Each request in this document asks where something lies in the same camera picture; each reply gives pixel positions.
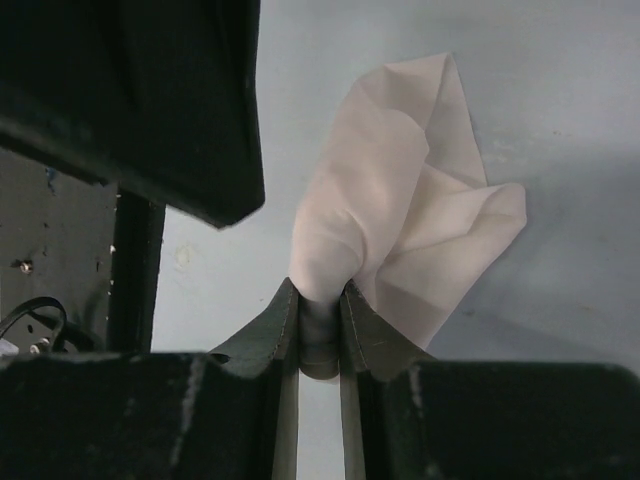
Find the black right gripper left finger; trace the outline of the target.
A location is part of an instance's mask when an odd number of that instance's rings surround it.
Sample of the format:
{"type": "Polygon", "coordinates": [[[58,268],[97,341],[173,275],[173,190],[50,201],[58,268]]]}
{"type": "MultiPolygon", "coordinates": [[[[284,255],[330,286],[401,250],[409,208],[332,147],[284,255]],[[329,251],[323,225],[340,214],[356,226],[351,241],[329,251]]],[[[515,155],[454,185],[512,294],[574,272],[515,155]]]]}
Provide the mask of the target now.
{"type": "Polygon", "coordinates": [[[299,295],[209,353],[23,355],[1,363],[5,479],[292,479],[299,295]]]}

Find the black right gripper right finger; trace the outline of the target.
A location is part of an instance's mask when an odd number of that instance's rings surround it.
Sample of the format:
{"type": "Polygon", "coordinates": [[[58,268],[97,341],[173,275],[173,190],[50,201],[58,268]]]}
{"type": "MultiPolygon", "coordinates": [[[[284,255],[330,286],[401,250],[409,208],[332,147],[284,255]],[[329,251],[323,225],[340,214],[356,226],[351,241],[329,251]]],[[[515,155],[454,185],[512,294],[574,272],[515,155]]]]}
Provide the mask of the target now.
{"type": "Polygon", "coordinates": [[[612,364],[437,360],[340,298],[349,479],[635,479],[639,380],[612,364]]]}

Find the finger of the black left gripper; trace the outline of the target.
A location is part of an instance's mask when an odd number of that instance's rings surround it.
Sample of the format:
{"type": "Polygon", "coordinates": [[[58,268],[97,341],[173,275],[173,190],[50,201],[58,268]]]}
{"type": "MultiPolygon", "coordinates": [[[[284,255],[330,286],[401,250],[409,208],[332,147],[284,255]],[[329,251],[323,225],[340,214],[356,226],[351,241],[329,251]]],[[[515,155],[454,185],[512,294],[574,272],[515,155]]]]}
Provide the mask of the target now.
{"type": "Polygon", "coordinates": [[[1,144],[216,228],[265,201],[257,1],[5,1],[1,144]]]}

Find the white underwear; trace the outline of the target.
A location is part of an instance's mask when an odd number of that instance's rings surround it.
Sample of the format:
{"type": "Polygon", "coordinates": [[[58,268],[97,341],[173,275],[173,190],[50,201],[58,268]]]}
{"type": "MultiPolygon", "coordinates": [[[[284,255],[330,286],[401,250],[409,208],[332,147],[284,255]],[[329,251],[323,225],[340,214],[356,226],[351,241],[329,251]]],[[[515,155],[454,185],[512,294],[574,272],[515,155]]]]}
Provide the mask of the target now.
{"type": "Polygon", "coordinates": [[[300,367],[339,368],[339,298],[369,305],[425,347],[527,222],[517,183],[488,183],[448,53],[383,65],[339,106],[294,222],[300,367]]]}

